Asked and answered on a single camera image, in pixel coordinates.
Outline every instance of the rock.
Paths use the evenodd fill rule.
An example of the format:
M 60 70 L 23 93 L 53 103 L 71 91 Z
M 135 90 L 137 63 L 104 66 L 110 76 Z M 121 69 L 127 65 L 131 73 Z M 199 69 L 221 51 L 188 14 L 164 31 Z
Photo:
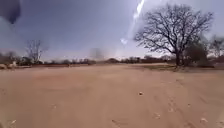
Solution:
M 143 92 L 139 92 L 138 94 L 139 94 L 139 95 L 143 95 Z
M 158 114 L 158 113 L 154 113 L 154 114 L 153 114 L 153 117 L 154 117 L 155 119 L 160 119 L 161 116 L 160 116 L 160 114 Z
M 202 124 L 206 124 L 206 123 L 208 123 L 208 120 L 206 119 L 206 118 L 201 118 L 201 120 L 200 120 L 200 122 L 202 123 Z

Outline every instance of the blue sky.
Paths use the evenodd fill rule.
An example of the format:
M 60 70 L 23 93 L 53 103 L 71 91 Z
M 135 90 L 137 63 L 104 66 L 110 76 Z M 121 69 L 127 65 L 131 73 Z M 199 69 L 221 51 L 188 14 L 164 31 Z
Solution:
M 140 19 L 133 17 L 141 2 L 142 0 L 22 0 L 22 16 L 11 26 L 12 34 L 4 34 L 5 29 L 0 32 L 0 36 L 4 36 L 1 38 L 1 49 L 13 49 L 25 54 L 25 42 L 34 39 L 42 40 L 49 46 L 43 56 L 45 60 L 89 57 L 94 48 L 103 49 L 106 57 L 122 58 L 145 54 L 159 56 L 158 53 L 149 53 L 147 49 L 137 47 L 137 43 L 131 40 L 140 22 Z M 140 17 L 146 10 L 167 2 L 185 3 L 196 10 L 214 12 L 215 21 L 211 33 L 224 33 L 223 0 L 145 0 Z

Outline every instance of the dirt ground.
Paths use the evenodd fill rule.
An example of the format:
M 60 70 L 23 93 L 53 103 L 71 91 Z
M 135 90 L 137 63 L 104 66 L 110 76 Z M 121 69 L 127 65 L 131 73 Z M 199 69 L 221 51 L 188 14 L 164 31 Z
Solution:
M 4 128 L 224 128 L 224 71 L 0 71 Z

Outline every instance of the dirt road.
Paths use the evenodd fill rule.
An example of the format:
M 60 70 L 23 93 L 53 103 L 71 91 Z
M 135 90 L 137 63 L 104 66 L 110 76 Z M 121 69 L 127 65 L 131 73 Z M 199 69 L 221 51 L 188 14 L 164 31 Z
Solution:
M 0 72 L 5 128 L 224 128 L 224 72 L 129 65 Z

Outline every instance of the tree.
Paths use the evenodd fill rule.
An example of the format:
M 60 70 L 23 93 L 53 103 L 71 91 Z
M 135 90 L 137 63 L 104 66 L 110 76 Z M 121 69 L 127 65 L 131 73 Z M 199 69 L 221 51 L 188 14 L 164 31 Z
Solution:
M 224 38 L 214 36 L 210 48 L 214 51 L 216 57 L 220 57 L 221 53 L 224 51 Z
M 5 53 L 4 57 L 5 57 L 5 62 L 8 64 L 12 63 L 13 61 L 16 61 L 18 58 L 17 54 L 13 51 L 9 51 L 9 52 Z
M 199 40 L 194 41 L 186 47 L 184 57 L 191 62 L 206 61 L 208 55 L 207 43 Z
M 193 11 L 187 5 L 167 4 L 146 13 L 135 41 L 153 52 L 174 54 L 179 66 L 186 46 L 209 30 L 212 19 L 210 12 Z
M 27 42 L 26 52 L 34 64 L 40 61 L 43 52 L 46 50 L 46 46 L 40 40 L 30 40 Z

